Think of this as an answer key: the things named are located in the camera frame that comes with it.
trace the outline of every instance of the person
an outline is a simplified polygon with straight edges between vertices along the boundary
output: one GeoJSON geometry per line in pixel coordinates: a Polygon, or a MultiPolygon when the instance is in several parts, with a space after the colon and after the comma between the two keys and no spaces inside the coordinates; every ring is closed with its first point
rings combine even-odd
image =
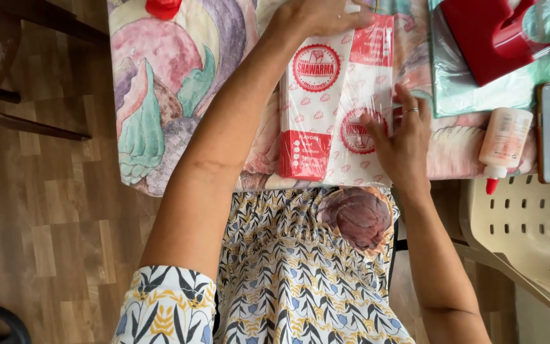
{"type": "MultiPolygon", "coordinates": [[[[311,36],[368,27],[345,0],[289,0],[214,97],[173,171],[113,343],[412,343],[374,262],[316,219],[336,188],[233,194],[260,113],[311,36]],[[220,325],[212,337],[218,288],[220,325]]],[[[396,85],[391,138],[363,114],[405,209],[413,284],[432,343],[489,343],[476,295],[430,196],[431,111],[396,85]]]]}

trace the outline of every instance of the wooden chair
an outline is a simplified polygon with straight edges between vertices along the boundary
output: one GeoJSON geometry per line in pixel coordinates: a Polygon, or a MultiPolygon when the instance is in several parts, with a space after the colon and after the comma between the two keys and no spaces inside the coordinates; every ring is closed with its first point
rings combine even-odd
{"type": "MultiPolygon", "coordinates": [[[[21,19],[50,27],[98,45],[109,45],[109,35],[81,23],[75,15],[45,0],[0,0],[0,86],[10,69],[21,38],[21,19]]],[[[0,90],[0,100],[20,103],[20,95],[0,90]]],[[[85,141],[90,136],[0,113],[0,127],[70,140],[85,141]]]]}

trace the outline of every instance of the red bottle cap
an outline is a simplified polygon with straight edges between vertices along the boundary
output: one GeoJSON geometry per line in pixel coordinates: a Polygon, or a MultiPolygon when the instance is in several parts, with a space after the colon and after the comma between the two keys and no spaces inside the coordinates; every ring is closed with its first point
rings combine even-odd
{"type": "Polygon", "coordinates": [[[496,187],[498,186],[499,181],[499,179],[487,178],[487,186],[485,186],[485,192],[487,192],[488,195],[492,195],[494,191],[496,191],[496,187]]]}
{"type": "Polygon", "coordinates": [[[145,10],[161,20],[171,20],[180,10],[181,0],[147,0],[145,10]]]}

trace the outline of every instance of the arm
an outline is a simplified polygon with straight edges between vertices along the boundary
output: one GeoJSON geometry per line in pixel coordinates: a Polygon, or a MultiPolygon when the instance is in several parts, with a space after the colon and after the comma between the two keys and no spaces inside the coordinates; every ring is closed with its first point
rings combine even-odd
{"type": "Polygon", "coordinates": [[[233,188],[266,106],[294,52],[310,35],[369,26],[345,0],[291,0],[224,83],[173,171],[140,266],[169,265],[216,278],[233,188]]]}
{"type": "Polygon", "coordinates": [[[405,210],[411,275],[426,333],[432,343],[490,343],[477,297],[436,212],[426,177],[432,112],[396,85],[405,115],[392,138],[369,116],[362,121],[375,141],[386,173],[399,189],[405,210]]]}

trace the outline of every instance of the red printed label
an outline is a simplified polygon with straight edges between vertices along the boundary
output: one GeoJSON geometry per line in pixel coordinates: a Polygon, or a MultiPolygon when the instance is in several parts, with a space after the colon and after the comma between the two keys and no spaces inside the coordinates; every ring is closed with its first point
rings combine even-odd
{"type": "Polygon", "coordinates": [[[351,110],[341,124],[341,140],[349,151],[357,154],[368,154],[375,151],[375,144],[369,132],[360,123],[360,115],[369,113],[381,125],[387,135],[387,121],[383,119],[381,113],[369,108],[356,108],[351,110]]]}
{"type": "Polygon", "coordinates": [[[349,61],[368,66],[393,66],[393,17],[374,14],[377,22],[365,29],[356,29],[349,61]]]}
{"type": "Polygon", "coordinates": [[[288,130],[282,133],[282,177],[320,181],[326,174],[332,135],[288,130]]]}
{"type": "Polygon", "coordinates": [[[324,44],[308,45],[294,55],[294,79],[304,90],[328,90],[339,77],[341,61],[337,53],[324,44]]]}

